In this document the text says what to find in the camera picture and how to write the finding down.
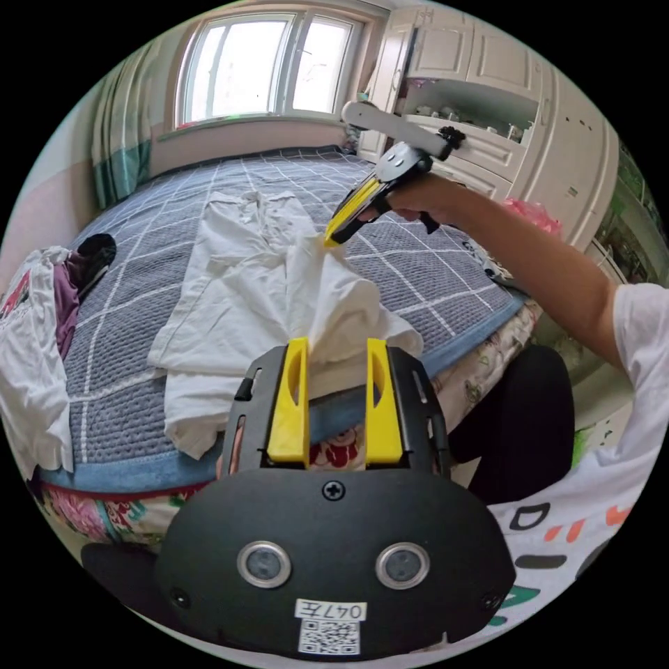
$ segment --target folded white garment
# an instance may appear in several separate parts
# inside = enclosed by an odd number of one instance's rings
[[[0,417],[21,475],[72,471],[70,397],[56,340],[54,265],[69,251],[34,251],[0,302]]]
[[[251,363],[297,337],[309,338],[312,399],[364,384],[369,337],[422,352],[421,336],[380,305],[344,249],[324,248],[291,193],[214,193],[180,300],[148,355],[167,370],[165,434],[176,448],[206,453]]]

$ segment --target screw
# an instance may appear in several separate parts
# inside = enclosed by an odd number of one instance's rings
[[[323,486],[323,497],[330,502],[337,502],[346,495],[346,488],[344,488],[339,481],[328,481]]]
[[[495,592],[488,592],[481,598],[481,606],[485,611],[495,610],[502,603],[502,598]]]
[[[173,587],[169,596],[179,608],[190,608],[190,597],[180,588]]]

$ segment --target window frame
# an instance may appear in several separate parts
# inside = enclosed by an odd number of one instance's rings
[[[348,35],[348,42],[344,49],[344,57],[341,62],[339,81],[334,95],[334,111],[329,114],[321,111],[309,111],[304,109],[294,109],[293,99],[297,83],[297,76],[300,68],[301,53],[304,49],[309,27],[314,19],[325,19],[337,24],[345,24],[351,27]],[[193,89],[195,83],[195,72],[201,58],[204,43],[207,35],[215,28],[221,26],[231,26],[240,23],[252,23],[259,20],[286,20],[288,24],[284,30],[282,40],[279,46],[279,52],[275,60],[275,71],[272,76],[272,88],[270,90],[270,111],[257,114],[241,114],[241,119],[251,120],[253,118],[303,118],[305,120],[313,119],[320,121],[341,121],[341,110],[346,103],[349,88],[351,85],[351,76],[355,66],[355,60],[358,56],[359,48],[362,43],[362,32],[364,24],[360,20],[355,20],[348,16],[338,15],[336,12],[316,9],[284,10],[284,11],[259,11],[244,14],[232,14],[219,17],[213,17],[203,22],[192,36],[192,49],[187,50],[186,57],[180,74],[180,83],[177,86],[177,104],[176,104],[176,129],[185,124],[199,125],[208,124],[225,119],[225,116],[207,116],[199,121],[189,120],[192,109]],[[215,76],[220,62],[220,54],[223,45],[227,39],[228,31],[217,45],[214,56],[214,64],[209,74],[209,88],[207,99],[207,113],[212,109],[213,90]]]

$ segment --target camera lens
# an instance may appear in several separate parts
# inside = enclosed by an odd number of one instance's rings
[[[426,551],[416,544],[388,546],[376,560],[376,576],[386,587],[408,590],[423,581],[430,570]]]
[[[271,541],[254,541],[239,552],[237,570],[251,585],[279,587],[291,575],[291,561],[281,546]]]

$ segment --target curtain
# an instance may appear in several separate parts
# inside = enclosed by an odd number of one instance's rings
[[[149,101],[160,40],[137,50],[103,80],[93,124],[93,174],[104,210],[148,181]]]

